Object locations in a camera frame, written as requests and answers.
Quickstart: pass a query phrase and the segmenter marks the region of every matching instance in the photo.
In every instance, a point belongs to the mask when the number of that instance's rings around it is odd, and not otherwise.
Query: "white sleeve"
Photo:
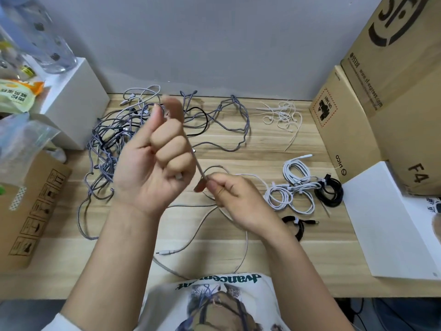
[[[68,321],[63,315],[57,314],[52,322],[50,322],[41,331],[81,331],[78,327]]]

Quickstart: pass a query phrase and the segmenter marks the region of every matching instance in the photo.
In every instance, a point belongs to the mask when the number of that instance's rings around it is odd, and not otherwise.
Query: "transparent water bottle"
[[[1,33],[45,72],[63,73],[75,67],[75,55],[38,0],[0,0],[0,26]]]

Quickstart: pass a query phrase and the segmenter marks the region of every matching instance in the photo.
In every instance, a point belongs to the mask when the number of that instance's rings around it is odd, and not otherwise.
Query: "large brown cardboard box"
[[[0,183],[0,271],[29,265],[70,173],[69,167],[41,151],[23,187]]]
[[[382,0],[341,65],[407,190],[441,194],[441,0]]]
[[[340,65],[310,106],[341,183],[384,160],[366,114]]]

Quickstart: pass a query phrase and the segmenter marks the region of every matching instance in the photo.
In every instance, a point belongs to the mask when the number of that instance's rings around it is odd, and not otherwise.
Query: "person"
[[[224,173],[207,189],[243,229],[260,237],[271,278],[207,276],[146,295],[160,218],[190,184],[195,157],[180,102],[163,98],[128,142],[114,174],[115,195],[93,252],[60,314],[45,331],[353,330],[300,243],[257,188]]]

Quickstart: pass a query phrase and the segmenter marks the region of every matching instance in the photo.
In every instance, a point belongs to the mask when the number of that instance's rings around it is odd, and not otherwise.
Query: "hand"
[[[184,133],[181,103],[163,97],[166,120],[159,105],[124,146],[113,178],[115,200],[159,219],[189,185],[196,171],[192,148]]]
[[[225,173],[213,173],[207,178],[207,189],[216,203],[227,208],[234,221],[245,230],[265,238],[268,230],[284,228],[284,223],[250,180]]]

